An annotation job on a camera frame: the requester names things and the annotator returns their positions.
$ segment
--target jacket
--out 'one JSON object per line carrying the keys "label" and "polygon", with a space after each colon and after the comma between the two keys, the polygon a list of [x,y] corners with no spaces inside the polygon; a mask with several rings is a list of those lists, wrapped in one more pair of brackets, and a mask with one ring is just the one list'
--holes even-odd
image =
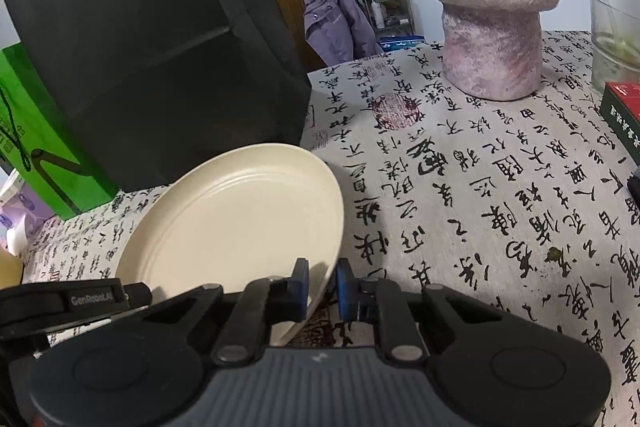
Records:
{"label": "jacket", "polygon": [[382,53],[356,0],[305,0],[305,7],[306,42],[327,66]]}

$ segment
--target black paper bag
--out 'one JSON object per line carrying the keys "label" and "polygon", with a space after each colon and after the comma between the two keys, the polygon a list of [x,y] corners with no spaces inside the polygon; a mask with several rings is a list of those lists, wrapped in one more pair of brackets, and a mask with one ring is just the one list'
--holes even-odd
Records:
{"label": "black paper bag", "polygon": [[298,144],[310,84],[275,0],[5,0],[82,146],[123,190]]}

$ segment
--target round red seal print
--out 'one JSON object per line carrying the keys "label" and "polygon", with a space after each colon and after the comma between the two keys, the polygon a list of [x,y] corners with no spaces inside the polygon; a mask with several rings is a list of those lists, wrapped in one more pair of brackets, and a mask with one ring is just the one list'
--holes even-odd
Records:
{"label": "round red seal print", "polygon": [[420,118],[418,103],[394,92],[372,100],[371,108],[379,126],[391,131],[411,127]]}

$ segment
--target round plate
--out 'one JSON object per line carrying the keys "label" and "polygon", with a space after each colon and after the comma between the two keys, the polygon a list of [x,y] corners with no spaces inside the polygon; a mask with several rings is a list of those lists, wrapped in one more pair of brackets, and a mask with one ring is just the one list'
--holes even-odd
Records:
{"label": "round plate", "polygon": [[[146,283],[156,303],[206,283],[230,293],[288,277],[305,257],[308,318],[334,269],[343,225],[340,187],[322,160],[291,145],[252,145],[175,182],[140,220],[115,276]],[[271,344],[283,346],[301,327],[275,325]]]}

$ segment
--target calligraphy tablecloth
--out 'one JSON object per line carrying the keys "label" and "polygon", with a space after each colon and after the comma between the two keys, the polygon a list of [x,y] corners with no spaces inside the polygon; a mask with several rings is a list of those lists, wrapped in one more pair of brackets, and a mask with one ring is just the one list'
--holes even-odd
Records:
{"label": "calligraphy tablecloth", "polygon": [[[317,71],[302,146],[340,184],[342,255],[357,275],[411,291],[442,283],[587,343],[612,372],[598,425],[614,427],[640,411],[640,211],[624,186],[635,164],[598,113],[591,56],[588,33],[545,34],[542,89],[509,103],[452,87],[437,42]],[[24,281],[111,277],[164,190],[51,219]],[[294,343],[370,343],[330,302]]]}

